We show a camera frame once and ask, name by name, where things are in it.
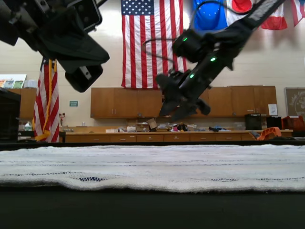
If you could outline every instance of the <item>poster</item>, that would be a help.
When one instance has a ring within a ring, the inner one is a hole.
[[[305,117],[305,88],[285,88],[288,116]]]
[[[22,88],[26,77],[25,74],[0,74],[0,87]]]

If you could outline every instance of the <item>wall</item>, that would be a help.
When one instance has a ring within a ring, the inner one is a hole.
[[[184,0],[184,22],[188,26],[191,1]],[[103,65],[104,73],[94,87],[120,87],[122,80],[122,31],[120,1],[108,1],[101,7],[103,23],[91,36],[110,54]],[[212,83],[228,85],[275,85],[279,114],[286,115],[285,87],[305,87],[305,20],[293,27],[290,1],[285,2],[288,29],[283,31],[255,31],[243,52],[235,59],[234,71],[227,69]],[[0,74],[26,73],[27,79],[38,79],[41,55],[31,51],[22,40],[16,47],[0,42]],[[65,80],[59,69],[60,112],[66,113],[64,124],[125,125],[125,120],[93,120],[90,118],[90,93],[78,93]],[[79,107],[69,107],[69,100],[78,100]],[[193,120],[201,125],[221,124],[228,126],[233,119]]]

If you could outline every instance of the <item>sign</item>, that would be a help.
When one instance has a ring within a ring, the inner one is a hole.
[[[78,101],[70,101],[70,107],[78,107]]]

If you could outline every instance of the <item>orange object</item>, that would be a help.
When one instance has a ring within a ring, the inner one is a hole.
[[[257,141],[269,140],[269,136],[274,134],[276,137],[281,137],[282,133],[278,127],[270,127],[262,131],[261,135],[256,139]]]

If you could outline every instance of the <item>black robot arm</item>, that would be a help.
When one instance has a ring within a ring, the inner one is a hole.
[[[206,33],[203,37],[188,29],[176,39],[173,52],[198,64],[193,70],[184,73],[171,72],[159,74],[157,82],[163,91],[165,101],[160,116],[172,114],[177,121],[197,113],[208,115],[210,107],[199,96],[210,88],[210,83],[228,67],[233,70],[233,60],[243,49],[252,33],[285,0],[260,0],[242,19],[237,20],[225,30]]]
[[[23,39],[46,59],[57,60],[66,79],[85,92],[103,72],[108,53],[88,35],[102,22],[107,0],[0,0],[0,41]]]

